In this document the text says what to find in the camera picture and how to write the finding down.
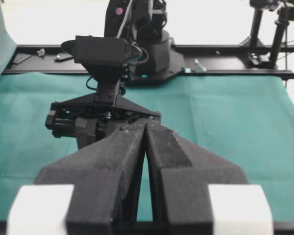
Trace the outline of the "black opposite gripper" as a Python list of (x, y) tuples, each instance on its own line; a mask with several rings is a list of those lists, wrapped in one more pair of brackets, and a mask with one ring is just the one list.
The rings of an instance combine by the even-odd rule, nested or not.
[[(98, 101), (96, 93), (52, 103), (45, 126), (56, 138), (75, 136), (79, 150), (44, 166), (34, 184), (19, 189), (7, 233), (111, 235), (144, 157), (143, 118), (160, 122), (161, 113), (121, 95), (112, 103)], [(114, 132), (117, 121), (134, 123)]]

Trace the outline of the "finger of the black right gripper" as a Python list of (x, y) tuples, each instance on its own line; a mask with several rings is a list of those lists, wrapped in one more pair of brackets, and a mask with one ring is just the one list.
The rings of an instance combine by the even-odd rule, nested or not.
[(145, 127), (152, 206), (171, 235), (271, 235), (260, 185), (241, 167), (149, 120)]

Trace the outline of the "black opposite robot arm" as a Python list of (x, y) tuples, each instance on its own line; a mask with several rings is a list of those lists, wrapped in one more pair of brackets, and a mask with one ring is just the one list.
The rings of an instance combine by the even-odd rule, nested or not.
[(17, 193), (9, 235), (271, 235), (261, 186), (244, 171), (163, 126), (161, 114), (123, 96), (121, 81), (148, 61), (136, 33), (150, 0), (109, 2), (103, 37), (76, 36), (62, 49), (98, 85), (52, 103), (46, 127), (78, 151), (40, 170)]

